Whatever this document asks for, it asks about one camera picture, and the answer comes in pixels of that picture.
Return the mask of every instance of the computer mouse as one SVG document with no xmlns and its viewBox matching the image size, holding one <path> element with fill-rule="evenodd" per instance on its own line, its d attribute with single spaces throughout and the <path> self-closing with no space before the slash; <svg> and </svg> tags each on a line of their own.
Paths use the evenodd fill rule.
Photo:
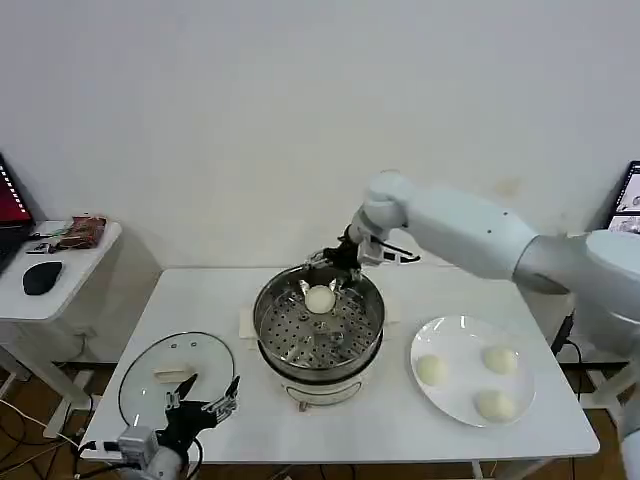
<svg viewBox="0 0 640 480">
<path fill-rule="evenodd" d="M 27 295 L 42 295 L 53 288 L 60 271 L 62 262 L 44 262 L 34 265 L 24 272 L 22 286 Z"/>
</svg>

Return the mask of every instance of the white table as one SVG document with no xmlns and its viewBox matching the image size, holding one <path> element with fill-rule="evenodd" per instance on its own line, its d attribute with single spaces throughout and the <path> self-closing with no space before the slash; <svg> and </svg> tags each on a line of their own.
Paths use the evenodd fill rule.
<svg viewBox="0 0 640 480">
<path fill-rule="evenodd" d="M 129 365 L 151 343 L 198 330 L 222 338 L 241 376 L 238 410 L 199 436 L 209 463 L 399 463 L 527 459 L 504 478 L 522 478 L 555 457 L 590 455 L 598 440 L 518 290 L 456 268 L 380 267 L 367 271 L 383 296 L 402 307 L 400 322 L 353 399 L 300 413 L 260 354 L 238 335 L 240 310 L 278 269 L 165 271 L 118 363 L 85 435 L 115 440 L 125 428 L 118 389 Z M 519 335 L 535 372 L 537 395 L 524 418 L 502 428 L 475 428 L 449 418 L 414 384 L 408 347 L 427 319 L 465 313 Z M 89 459 L 117 460 L 104 450 Z M 196 450 L 190 452 L 192 459 Z"/>
<path fill-rule="evenodd" d="M 37 226 L 40 233 L 53 232 L 70 225 L 71 222 L 47 221 Z M 21 328 L 25 323 L 45 324 L 58 318 L 78 290 L 91 275 L 100 260 L 113 246 L 122 228 L 115 222 L 108 222 L 96 248 L 88 250 L 67 250 L 53 255 L 27 255 L 36 242 L 28 242 L 7 269 L 0 274 L 0 347 L 9 352 L 24 366 L 40 377 L 63 398 L 44 435 L 54 437 L 64 422 L 64 413 L 71 403 L 70 410 L 82 410 L 90 407 L 89 396 L 82 390 L 91 378 L 90 372 L 78 373 L 71 381 L 60 369 L 56 368 L 43 352 L 46 348 L 39 345 L 38 339 Z M 63 263 L 62 271 L 53 288 L 39 296 L 24 293 L 22 277 L 33 265 L 47 261 Z"/>
</svg>

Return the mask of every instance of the white plate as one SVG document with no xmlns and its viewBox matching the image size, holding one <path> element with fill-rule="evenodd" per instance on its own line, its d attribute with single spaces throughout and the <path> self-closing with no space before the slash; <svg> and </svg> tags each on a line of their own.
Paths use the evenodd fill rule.
<svg viewBox="0 0 640 480">
<path fill-rule="evenodd" d="M 485 367 L 482 352 L 501 345 L 518 355 L 518 370 L 499 375 Z M 423 355 L 437 355 L 447 364 L 444 383 L 422 383 L 416 363 Z M 533 403 L 536 391 L 533 374 L 514 337 L 486 322 L 466 315 L 436 318 L 424 325 L 411 343 L 411 370 L 422 391 L 443 412 L 476 427 L 507 425 L 520 419 Z M 500 390 L 516 404 L 516 416 L 508 423 L 494 423 L 478 413 L 474 396 L 480 390 Z"/>
</svg>

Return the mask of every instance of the monitor screen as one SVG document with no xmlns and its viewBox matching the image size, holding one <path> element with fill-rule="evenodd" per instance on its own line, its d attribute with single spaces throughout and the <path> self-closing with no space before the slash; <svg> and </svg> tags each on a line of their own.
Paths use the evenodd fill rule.
<svg viewBox="0 0 640 480">
<path fill-rule="evenodd" d="M 11 180 L 4 165 L 0 163 L 0 223 L 31 220 L 29 210 Z"/>
<path fill-rule="evenodd" d="M 629 167 L 615 210 L 607 226 L 614 232 L 640 234 L 640 163 Z"/>
</svg>

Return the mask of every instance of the robotic arm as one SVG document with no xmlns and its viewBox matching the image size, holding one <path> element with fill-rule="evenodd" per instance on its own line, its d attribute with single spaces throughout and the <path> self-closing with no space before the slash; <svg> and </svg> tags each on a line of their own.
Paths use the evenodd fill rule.
<svg viewBox="0 0 640 480">
<path fill-rule="evenodd" d="M 317 252 L 309 264 L 332 264 L 357 276 L 363 265 L 415 261 L 386 243 L 395 228 L 480 278 L 510 280 L 548 294 L 573 292 L 574 321 L 589 340 L 640 364 L 640 236 L 605 230 L 573 238 L 540 235 L 514 212 L 487 200 L 443 187 L 421 189 L 388 171 L 369 184 L 340 246 Z M 622 429 L 630 478 L 640 478 L 638 392 L 627 404 Z"/>
<path fill-rule="evenodd" d="M 198 434 L 202 430 L 217 427 L 236 410 L 240 377 L 235 377 L 224 397 L 215 402 L 185 400 L 197 378 L 198 374 L 195 373 L 173 393 L 167 393 L 165 416 L 168 423 L 164 430 L 153 431 L 148 427 L 131 426 L 120 435 L 117 442 L 105 442 L 105 448 L 109 444 L 110 451 L 122 454 L 123 463 L 116 468 L 123 479 L 178 479 L 180 472 L 189 463 L 189 447 L 196 442 Z M 202 447 L 199 443 L 198 446 L 202 455 Z M 79 474 L 76 462 L 73 478 L 92 478 L 100 472 L 101 470 Z"/>
</svg>

